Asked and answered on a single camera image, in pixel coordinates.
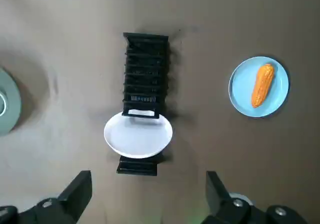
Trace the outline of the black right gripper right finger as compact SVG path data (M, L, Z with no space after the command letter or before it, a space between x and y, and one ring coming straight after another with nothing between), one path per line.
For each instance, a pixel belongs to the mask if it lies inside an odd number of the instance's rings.
M206 172L206 200L210 214L202 224L306 224L295 210L281 205L264 212L242 197L232 197L215 171Z

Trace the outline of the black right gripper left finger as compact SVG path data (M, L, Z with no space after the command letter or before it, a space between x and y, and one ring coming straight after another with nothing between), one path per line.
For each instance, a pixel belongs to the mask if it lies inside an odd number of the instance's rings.
M81 171L57 198L47 198L19 212L15 206L1 206L2 224L76 224L93 194L91 171Z

